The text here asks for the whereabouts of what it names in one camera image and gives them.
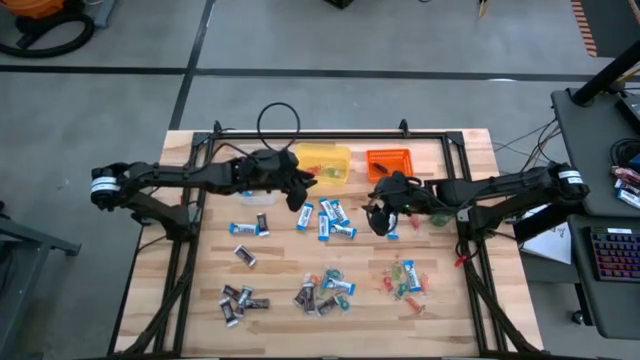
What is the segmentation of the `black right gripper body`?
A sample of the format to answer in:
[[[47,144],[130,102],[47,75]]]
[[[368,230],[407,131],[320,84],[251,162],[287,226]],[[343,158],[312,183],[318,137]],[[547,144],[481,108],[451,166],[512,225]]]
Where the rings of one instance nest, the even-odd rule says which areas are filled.
[[[372,215],[434,215],[435,193],[427,181],[396,171],[381,178],[372,192]]]

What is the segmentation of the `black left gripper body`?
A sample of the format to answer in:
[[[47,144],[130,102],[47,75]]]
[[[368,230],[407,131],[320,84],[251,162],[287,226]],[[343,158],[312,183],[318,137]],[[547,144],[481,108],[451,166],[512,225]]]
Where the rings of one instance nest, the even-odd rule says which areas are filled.
[[[300,186],[296,156],[288,150],[256,150],[236,166],[240,191],[289,192]]]

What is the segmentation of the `pink wrapped candy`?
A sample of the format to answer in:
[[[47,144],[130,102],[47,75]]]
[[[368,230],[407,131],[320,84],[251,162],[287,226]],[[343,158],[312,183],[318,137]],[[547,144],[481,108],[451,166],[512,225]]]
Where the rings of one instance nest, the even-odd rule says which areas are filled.
[[[629,184],[635,187],[640,187],[640,173],[637,173],[633,169],[619,167],[619,166],[612,166],[611,174],[626,184]]]

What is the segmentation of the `yellow plastic bin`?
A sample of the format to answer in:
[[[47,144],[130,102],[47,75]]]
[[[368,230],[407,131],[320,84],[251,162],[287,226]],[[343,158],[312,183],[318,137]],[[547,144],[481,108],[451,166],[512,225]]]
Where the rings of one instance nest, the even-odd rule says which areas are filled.
[[[311,166],[321,165],[322,171],[315,176],[319,184],[344,185],[349,177],[351,150],[346,146],[300,143],[295,148],[299,168],[306,171]],[[324,174],[327,167],[339,168],[345,173],[344,179],[329,178]]]

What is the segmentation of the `orange plastic basket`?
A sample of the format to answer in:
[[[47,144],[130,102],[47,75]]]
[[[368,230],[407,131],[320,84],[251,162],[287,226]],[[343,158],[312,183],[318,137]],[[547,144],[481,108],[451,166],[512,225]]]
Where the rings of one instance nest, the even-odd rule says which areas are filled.
[[[381,174],[372,164],[377,162],[385,166],[389,173]],[[367,177],[370,183],[377,183],[381,178],[399,171],[406,176],[413,176],[411,153],[407,148],[402,149],[376,149],[366,151]]]

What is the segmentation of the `white paper sheet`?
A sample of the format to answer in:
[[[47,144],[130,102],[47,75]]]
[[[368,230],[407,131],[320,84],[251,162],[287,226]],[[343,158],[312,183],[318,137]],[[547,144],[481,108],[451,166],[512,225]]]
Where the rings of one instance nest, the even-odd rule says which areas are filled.
[[[557,225],[524,242],[520,249],[525,253],[571,265],[571,234],[566,222]]]

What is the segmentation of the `backlit black keyboard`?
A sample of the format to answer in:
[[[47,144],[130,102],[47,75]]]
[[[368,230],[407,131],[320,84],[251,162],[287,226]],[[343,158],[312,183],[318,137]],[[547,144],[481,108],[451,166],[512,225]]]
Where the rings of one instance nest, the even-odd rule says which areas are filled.
[[[640,283],[640,230],[590,227],[589,239],[599,281]]]

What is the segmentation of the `grey metal table leg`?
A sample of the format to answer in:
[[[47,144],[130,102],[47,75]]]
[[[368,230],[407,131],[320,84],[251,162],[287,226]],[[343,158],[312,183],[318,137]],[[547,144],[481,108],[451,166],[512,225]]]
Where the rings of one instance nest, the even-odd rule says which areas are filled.
[[[116,4],[117,0],[100,0],[100,2],[96,5],[96,11],[94,14],[94,24],[96,27],[108,27],[109,18]]]

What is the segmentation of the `grey keyboard desk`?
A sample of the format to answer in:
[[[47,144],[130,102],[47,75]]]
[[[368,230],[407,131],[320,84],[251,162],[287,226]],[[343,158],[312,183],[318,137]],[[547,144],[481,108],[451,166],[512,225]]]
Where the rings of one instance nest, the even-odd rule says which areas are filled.
[[[640,230],[640,219],[571,215],[573,258],[579,278],[584,321],[610,339],[640,340],[640,283],[599,281],[591,259],[590,227]]]

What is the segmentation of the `black slanted beam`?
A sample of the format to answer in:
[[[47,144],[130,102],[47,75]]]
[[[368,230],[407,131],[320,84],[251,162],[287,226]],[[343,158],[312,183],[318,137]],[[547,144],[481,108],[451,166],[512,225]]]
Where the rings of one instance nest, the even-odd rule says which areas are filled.
[[[640,61],[640,40],[634,42],[621,55],[597,73],[581,88],[570,93],[572,102],[579,106],[590,103],[596,95],[609,87],[626,71]]]

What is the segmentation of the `grey metal table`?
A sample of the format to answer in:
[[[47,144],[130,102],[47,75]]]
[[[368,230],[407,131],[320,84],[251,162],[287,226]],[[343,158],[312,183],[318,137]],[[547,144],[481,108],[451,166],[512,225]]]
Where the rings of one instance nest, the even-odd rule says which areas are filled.
[[[49,253],[77,256],[81,246],[20,225],[4,208],[0,200],[0,360],[9,360]]]

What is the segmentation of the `black mat orange striped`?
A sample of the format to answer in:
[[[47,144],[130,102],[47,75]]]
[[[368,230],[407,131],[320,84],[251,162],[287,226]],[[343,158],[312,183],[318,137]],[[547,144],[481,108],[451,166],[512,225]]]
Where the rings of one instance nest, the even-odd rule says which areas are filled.
[[[571,0],[586,52],[615,58],[640,40],[640,0]]]

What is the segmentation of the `orange shop vacuum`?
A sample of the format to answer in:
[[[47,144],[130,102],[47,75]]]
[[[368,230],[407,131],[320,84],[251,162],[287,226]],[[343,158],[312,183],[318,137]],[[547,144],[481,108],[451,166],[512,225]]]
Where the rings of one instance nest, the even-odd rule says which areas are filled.
[[[65,0],[2,0],[14,15],[40,19],[51,16],[64,8]]]

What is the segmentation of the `black aluminium table frame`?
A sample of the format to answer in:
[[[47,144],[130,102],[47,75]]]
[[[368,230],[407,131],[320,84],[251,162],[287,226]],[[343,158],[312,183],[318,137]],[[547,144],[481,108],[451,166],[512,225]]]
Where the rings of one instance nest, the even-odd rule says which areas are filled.
[[[351,150],[350,173],[344,185],[319,185],[309,192],[310,203],[338,199],[357,236],[319,241],[317,229],[300,232],[281,195],[269,206],[249,206],[238,196],[165,188],[160,201],[196,208],[194,243],[173,243],[161,227],[146,227],[137,243],[109,351],[128,359],[236,357],[474,357],[483,350],[508,350],[510,341],[486,306],[467,285],[462,266],[455,267],[457,233],[454,225],[435,227],[423,222],[419,231],[408,224],[398,240],[375,235],[362,205],[372,185],[366,174],[370,149],[410,150],[415,174],[421,178],[482,179],[497,172],[489,134],[471,130],[309,130],[301,143],[346,146]],[[233,235],[231,223],[257,224],[265,213],[268,236]],[[250,268],[234,254],[243,245],[256,258]],[[429,277],[430,293],[388,293],[383,276],[394,263],[413,260],[420,275]],[[356,285],[355,293],[325,289],[325,271],[337,268]],[[320,317],[307,314],[293,299],[306,273],[322,278],[315,285],[316,307],[343,295],[351,307],[339,305]],[[228,328],[219,301],[225,285],[253,288],[252,299],[269,299],[268,309],[245,309],[236,326]],[[416,315],[404,301],[420,298],[426,305]]]

